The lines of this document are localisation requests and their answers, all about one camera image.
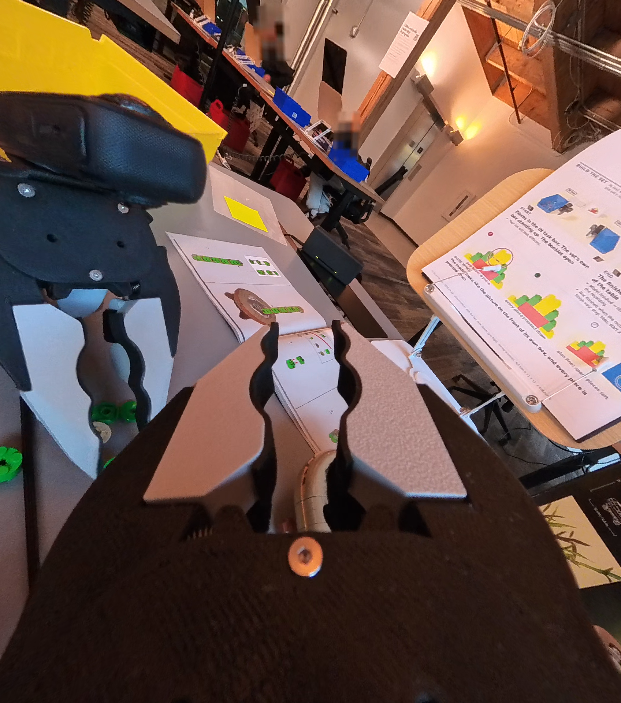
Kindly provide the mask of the black office chair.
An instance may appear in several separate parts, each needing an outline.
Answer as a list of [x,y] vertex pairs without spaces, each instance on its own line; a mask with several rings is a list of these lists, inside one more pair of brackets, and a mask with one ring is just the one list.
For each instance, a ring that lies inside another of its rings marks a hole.
[[383,204],[383,199],[373,190],[365,193],[337,176],[326,181],[312,174],[310,179],[306,198],[309,210],[320,213],[320,206],[327,200],[330,208],[321,227],[327,233],[337,230],[343,245],[350,250],[349,237],[341,225],[341,219],[345,218],[352,224],[362,224],[368,220],[376,204]]

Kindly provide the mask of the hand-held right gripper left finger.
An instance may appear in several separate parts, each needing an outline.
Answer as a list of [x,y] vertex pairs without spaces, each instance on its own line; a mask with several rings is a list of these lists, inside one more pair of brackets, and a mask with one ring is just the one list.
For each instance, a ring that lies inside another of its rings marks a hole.
[[267,532],[277,481],[271,418],[279,325],[272,323],[195,384],[144,493],[148,504],[195,503],[213,517],[237,506]]

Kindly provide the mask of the black electronic box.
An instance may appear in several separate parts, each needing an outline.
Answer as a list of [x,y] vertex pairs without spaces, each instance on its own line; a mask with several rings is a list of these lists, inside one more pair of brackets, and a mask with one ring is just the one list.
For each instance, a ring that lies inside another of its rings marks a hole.
[[298,254],[333,296],[341,294],[352,281],[362,280],[362,263],[320,226],[314,227]]

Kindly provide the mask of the white wall notice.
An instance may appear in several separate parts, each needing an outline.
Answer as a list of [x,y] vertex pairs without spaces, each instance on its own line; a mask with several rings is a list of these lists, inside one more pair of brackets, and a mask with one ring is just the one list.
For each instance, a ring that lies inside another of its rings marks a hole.
[[428,25],[427,19],[412,12],[408,13],[382,58],[379,69],[395,79]]

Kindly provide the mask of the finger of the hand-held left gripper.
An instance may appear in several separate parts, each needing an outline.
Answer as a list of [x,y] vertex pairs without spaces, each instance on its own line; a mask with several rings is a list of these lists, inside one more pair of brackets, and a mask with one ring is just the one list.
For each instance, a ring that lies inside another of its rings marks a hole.
[[134,394],[134,417],[142,429],[165,407],[174,366],[161,300],[113,298],[103,325],[116,372]]
[[13,316],[31,383],[23,400],[69,460],[95,479],[101,439],[77,374],[82,323],[50,304],[14,305]]

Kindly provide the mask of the yellow plastic bin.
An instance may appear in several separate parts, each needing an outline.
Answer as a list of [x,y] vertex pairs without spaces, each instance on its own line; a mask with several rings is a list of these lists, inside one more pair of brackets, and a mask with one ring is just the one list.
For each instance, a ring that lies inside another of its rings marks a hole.
[[[207,161],[226,132],[108,37],[23,1],[0,1],[0,91],[126,93],[198,139]],[[5,153],[0,148],[0,156]]]

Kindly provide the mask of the red bin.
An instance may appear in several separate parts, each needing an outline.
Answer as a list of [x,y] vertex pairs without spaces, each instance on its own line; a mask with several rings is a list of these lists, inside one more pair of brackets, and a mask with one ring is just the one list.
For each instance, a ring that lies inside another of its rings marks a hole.
[[208,116],[227,133],[222,145],[236,153],[244,153],[252,131],[249,120],[232,115],[219,100],[211,103]]
[[269,187],[280,195],[296,202],[306,188],[307,177],[287,156],[279,159],[273,172]]
[[196,108],[200,106],[201,97],[204,87],[188,76],[182,69],[176,65],[171,78],[171,88],[188,100]]

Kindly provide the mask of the brown brick-built pot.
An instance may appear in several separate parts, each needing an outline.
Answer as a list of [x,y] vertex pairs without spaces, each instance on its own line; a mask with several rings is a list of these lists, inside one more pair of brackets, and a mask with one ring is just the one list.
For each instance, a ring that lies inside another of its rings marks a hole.
[[280,533],[331,532],[324,516],[327,472],[336,451],[318,453],[304,466],[294,492],[294,516],[280,524]]

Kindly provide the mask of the yellow paper sheet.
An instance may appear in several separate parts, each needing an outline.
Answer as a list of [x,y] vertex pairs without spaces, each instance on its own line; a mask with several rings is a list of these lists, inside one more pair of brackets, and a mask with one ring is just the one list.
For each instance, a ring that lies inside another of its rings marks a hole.
[[225,201],[233,219],[259,231],[268,232],[268,228],[262,216],[256,209],[228,196],[225,196]]

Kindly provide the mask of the wall lamp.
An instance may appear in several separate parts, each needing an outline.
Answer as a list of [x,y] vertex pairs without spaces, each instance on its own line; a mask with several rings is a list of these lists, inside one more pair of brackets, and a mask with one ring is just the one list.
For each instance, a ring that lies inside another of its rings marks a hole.
[[457,116],[454,126],[450,129],[449,138],[453,145],[458,146],[464,141],[472,140],[482,129],[479,118],[468,119],[464,115]]

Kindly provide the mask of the long brown table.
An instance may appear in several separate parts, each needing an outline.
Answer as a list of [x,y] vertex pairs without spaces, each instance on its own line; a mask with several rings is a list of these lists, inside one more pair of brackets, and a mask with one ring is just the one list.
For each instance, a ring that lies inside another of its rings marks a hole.
[[250,175],[253,181],[267,186],[271,181],[271,161],[283,156],[286,150],[291,148],[306,164],[310,165],[312,171],[319,172],[321,175],[334,175],[355,196],[368,199],[379,207],[384,205],[385,201],[378,193],[366,183],[360,183],[344,173],[313,142],[309,134],[283,113],[273,102],[271,92],[265,89],[264,82],[257,74],[242,66],[230,52],[224,50],[221,56],[260,95],[265,104],[264,118],[271,130]]

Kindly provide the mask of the blue plastic bin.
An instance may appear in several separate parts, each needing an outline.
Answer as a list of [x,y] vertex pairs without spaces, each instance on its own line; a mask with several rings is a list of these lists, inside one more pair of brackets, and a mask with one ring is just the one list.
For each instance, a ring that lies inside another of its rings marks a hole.
[[293,98],[291,98],[283,89],[275,89],[272,101],[273,104],[279,108],[282,114],[286,115],[300,128],[305,129],[311,124],[310,114],[306,110],[304,110]]
[[357,152],[333,143],[328,154],[330,161],[352,180],[362,183],[369,176],[369,169],[361,162]]

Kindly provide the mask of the open instruction booklet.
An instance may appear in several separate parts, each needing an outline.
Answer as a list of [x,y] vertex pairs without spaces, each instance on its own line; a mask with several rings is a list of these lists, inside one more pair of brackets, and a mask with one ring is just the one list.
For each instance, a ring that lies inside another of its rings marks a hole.
[[332,329],[260,247],[168,233],[239,342],[279,327],[275,394],[315,453],[335,451],[348,408],[337,390]]

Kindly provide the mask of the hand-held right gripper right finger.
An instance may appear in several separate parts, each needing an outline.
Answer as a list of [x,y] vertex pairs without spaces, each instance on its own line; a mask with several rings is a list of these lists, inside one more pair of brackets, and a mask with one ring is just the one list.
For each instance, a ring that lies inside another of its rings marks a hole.
[[428,532],[418,503],[462,500],[466,489],[419,386],[348,323],[332,323],[341,416],[324,516],[356,531],[379,507],[402,532]]

